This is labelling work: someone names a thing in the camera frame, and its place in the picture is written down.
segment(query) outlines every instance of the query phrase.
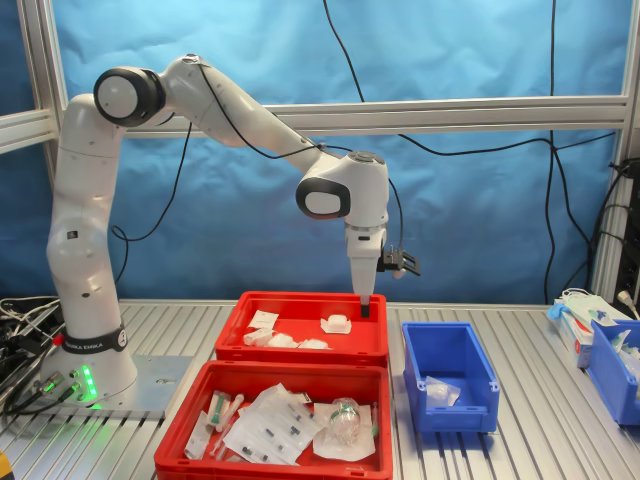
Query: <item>cardboard box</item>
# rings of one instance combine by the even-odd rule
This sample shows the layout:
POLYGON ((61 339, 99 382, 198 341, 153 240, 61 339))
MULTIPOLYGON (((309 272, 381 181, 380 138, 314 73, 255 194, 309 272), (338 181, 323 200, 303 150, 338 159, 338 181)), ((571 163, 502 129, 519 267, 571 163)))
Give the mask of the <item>cardboard box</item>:
POLYGON ((564 346, 571 352, 578 368, 587 368, 591 359, 593 331, 570 312, 562 312, 557 320, 551 319, 562 338, 564 346))

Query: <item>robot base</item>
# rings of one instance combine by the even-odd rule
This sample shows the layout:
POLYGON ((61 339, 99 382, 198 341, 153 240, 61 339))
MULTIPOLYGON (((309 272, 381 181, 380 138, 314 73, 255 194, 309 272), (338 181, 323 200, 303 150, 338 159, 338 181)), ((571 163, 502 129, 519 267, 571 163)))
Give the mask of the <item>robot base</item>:
MULTIPOLYGON (((91 406, 65 406, 59 408, 57 413, 90 416, 100 410, 111 418, 165 418, 177 400, 177 392, 190 371, 193 357, 133 355, 131 358, 138 376, 130 387, 116 395, 99 399, 91 406)), ((34 403, 34 407, 47 403, 51 403, 50 398, 34 403)))

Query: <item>clear plastic bag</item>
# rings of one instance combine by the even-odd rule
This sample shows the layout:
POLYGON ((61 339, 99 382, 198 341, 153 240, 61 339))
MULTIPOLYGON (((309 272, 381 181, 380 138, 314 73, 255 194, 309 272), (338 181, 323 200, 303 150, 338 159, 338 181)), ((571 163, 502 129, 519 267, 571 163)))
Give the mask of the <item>clear plastic bag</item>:
POLYGON ((427 377, 427 407, 452 407, 460 396, 460 389, 442 382, 437 378, 427 377))
POLYGON ((358 404, 352 398, 339 398, 332 405, 334 412, 329 417, 328 433, 342 445, 353 445, 360 433, 358 404))
MULTIPOLYGON (((335 405, 316 403, 314 407, 320 420, 323 423, 330 424, 330 418, 336 412, 335 405)), ((354 443, 347 445, 344 441, 338 440, 336 435, 330 431, 330 427, 327 427, 314 437, 313 453, 323 458, 332 458, 345 462, 357 462, 375 453, 376 446, 371 408, 368 405, 359 405, 357 411, 359 413, 360 427, 354 443)))

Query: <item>metal plate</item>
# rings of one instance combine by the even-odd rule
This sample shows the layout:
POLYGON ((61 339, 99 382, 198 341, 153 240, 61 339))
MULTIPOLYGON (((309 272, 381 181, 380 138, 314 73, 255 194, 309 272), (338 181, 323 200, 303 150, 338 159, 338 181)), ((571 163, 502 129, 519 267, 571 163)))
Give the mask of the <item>metal plate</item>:
POLYGON ((100 400, 91 408, 60 408, 55 413, 86 417, 93 415, 93 410, 103 410, 111 418, 165 418, 193 358, 163 355, 133 355, 132 358, 138 376, 124 392, 100 400))
MULTIPOLYGON (((3 424, 0 450, 16 478, 155 478, 153 454, 235 302, 123 301, 136 354, 194 356, 165 421, 38 415, 3 424)), ((404 480, 640 479, 640 428, 613 422, 589 377, 539 306, 388 304, 394 478, 404 480), (402 379, 402 321, 466 321, 498 375, 491 435, 416 435, 402 379)))

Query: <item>green led light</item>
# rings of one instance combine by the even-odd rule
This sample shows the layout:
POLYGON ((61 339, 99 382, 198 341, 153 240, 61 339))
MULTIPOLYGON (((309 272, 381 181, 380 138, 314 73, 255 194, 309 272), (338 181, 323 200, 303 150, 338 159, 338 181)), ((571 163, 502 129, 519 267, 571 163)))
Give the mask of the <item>green led light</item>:
POLYGON ((93 377, 91 376, 91 370, 89 367, 83 365, 82 372, 84 373, 84 381, 89 389, 89 395, 84 397, 84 401, 91 401, 98 396, 98 390, 96 390, 96 387, 94 386, 93 377))

